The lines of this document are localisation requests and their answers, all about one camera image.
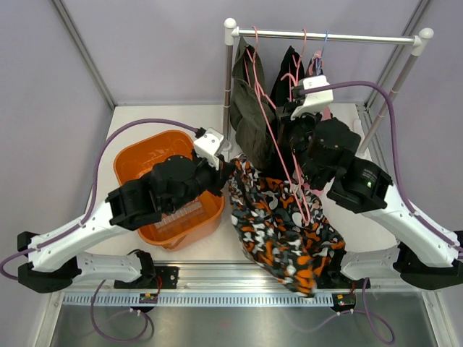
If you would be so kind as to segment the pink shark print shorts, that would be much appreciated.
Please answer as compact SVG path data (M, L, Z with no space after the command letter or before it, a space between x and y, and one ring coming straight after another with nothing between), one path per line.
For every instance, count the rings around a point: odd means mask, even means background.
M328 80L324 73L322 72L322 67L323 67L323 61L322 61L322 51L316 51L309 63L309 67L307 68L307 71L305 73L305 78L301 81L299 81L299 86L300 87L305 87L305 88L315 88L315 87L322 87L322 86L327 86ZM331 111L329 107L327 106L329 104L326 104L324 106L324 109L321 111L321 120L329 120L332 118ZM317 190L310 188L310 191L320 197L323 194L323 189L322 190Z

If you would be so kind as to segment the black shorts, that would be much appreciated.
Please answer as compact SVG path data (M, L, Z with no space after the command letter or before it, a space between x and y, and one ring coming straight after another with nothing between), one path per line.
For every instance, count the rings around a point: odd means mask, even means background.
M276 133L276 139L281 142L283 132L283 111L286 104L289 102L292 87L295 85L291 77L286 76L290 74L294 80L301 80L305 77L304 64L300 60L300 54L294 49L293 46L288 47L284 57L281 61L280 70L277 78L273 84L271 91L271 100L276 107L274 113L276 118L271 122L272 130Z

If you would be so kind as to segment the blue wire hanger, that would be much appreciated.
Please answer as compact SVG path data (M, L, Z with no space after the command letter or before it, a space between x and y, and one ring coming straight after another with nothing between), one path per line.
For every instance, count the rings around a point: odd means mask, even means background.
M328 42L328 35L329 35L329 30L326 31L325 38L323 40L323 46L322 49L320 50L320 53L318 54L318 57L315 59L315 75L321 75L322 72L322 65L323 65L323 53L326 48L326 44Z

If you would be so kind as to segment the orange camouflage print shorts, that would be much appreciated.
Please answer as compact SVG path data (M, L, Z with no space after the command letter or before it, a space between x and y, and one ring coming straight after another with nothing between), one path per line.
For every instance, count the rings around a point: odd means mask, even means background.
M311 297L337 251L346 243L324 214L322 202L305 192L304 221L288 181L262 176L243 155L229 180L231 223L247 259L287 290Z

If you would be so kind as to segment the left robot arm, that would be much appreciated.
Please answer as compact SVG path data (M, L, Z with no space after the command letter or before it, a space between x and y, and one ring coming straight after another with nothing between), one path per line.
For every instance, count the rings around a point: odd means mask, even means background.
M144 251L125 256L91 254L87 250L112 237L160 222L203 192L216 196L234 172L234 164L218 156L218 165L193 153L173 155L139 179L109 192L91 214L47 234L22 232L19 253L27 262L17 281L40 294L61 291L85 280L112 280L116 288L147 288L156 282L152 257Z

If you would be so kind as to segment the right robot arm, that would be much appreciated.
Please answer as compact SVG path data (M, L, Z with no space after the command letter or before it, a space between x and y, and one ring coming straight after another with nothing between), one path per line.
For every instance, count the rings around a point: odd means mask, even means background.
M343 253L327 271L334 286L393 277L425 290L462 284L462 232L440 226L401 195L398 179L357 157L358 133L336 118L323 119L320 109L293 103L279 109L279 118L282 140L309 188L325 190L339 207L373 220L398 242L388 249Z

